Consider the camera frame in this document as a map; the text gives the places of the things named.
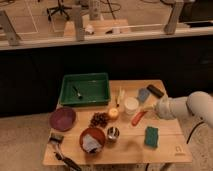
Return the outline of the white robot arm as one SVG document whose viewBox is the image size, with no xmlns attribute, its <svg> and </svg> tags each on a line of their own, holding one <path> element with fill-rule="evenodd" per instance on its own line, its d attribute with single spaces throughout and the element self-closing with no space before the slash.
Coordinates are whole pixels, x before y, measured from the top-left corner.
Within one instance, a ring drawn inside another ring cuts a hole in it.
<svg viewBox="0 0 213 171">
<path fill-rule="evenodd" d="M 213 97 L 203 91 L 176 98 L 164 95 L 153 105 L 143 107 L 143 110 L 153 110 L 165 120 L 196 116 L 213 129 Z"/>
</svg>

